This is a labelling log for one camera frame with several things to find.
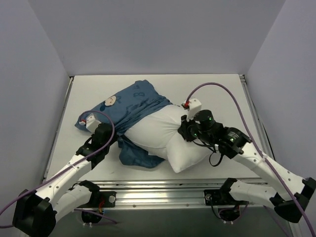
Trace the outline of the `white pillow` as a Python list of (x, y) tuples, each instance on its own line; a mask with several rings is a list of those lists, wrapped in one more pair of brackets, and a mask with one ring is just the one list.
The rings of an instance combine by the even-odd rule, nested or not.
[(179, 106), (165, 106), (141, 119), (124, 135), (149, 154), (167, 160), (173, 171), (179, 173), (201, 162), (210, 154), (208, 148), (187, 142), (178, 133), (181, 116), (186, 114)]

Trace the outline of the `blue cartoon print pillowcase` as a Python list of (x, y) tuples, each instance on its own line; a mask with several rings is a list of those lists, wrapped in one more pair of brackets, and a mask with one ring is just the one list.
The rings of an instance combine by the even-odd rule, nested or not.
[(172, 103), (166, 97), (158, 94), (154, 86), (147, 80), (138, 80), (131, 86), (117, 92), (91, 110), (82, 113), (75, 127), (82, 131), (86, 129), (88, 115), (96, 111), (95, 117), (103, 123), (115, 125), (118, 135), (118, 147), (121, 148), (119, 160), (123, 165), (155, 168), (164, 159), (151, 156), (144, 149), (133, 144), (124, 133), (133, 125), (154, 112)]

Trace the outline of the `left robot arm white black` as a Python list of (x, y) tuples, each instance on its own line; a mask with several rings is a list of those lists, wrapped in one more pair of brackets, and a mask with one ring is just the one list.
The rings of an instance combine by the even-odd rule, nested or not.
[(105, 201), (98, 185), (80, 179), (104, 160), (115, 140), (114, 125), (99, 124), (57, 174), (35, 190), (20, 194), (13, 226), (30, 237), (47, 237), (57, 222), (76, 208)]

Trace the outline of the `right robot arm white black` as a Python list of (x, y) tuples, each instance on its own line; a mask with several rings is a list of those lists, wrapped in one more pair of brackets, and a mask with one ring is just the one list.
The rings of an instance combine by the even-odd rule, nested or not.
[(288, 222), (300, 221), (316, 190), (315, 179), (303, 178), (285, 169), (256, 149), (242, 131), (216, 122), (210, 110), (199, 111), (193, 119), (181, 116), (178, 132), (186, 141), (199, 139), (201, 146), (244, 165), (266, 183), (265, 186), (253, 185), (228, 178), (219, 189), (223, 203), (252, 202), (273, 209)]

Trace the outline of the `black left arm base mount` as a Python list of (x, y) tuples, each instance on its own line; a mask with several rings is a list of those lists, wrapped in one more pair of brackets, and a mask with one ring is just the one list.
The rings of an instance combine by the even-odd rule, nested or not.
[(98, 207), (99, 208), (112, 208), (116, 205), (116, 192), (114, 191), (106, 191), (100, 192), (98, 198)]

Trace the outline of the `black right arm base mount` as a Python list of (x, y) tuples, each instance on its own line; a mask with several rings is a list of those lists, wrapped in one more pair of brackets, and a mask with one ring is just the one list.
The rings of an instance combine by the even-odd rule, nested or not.
[(205, 205), (229, 205), (229, 201), (218, 189), (204, 190)]

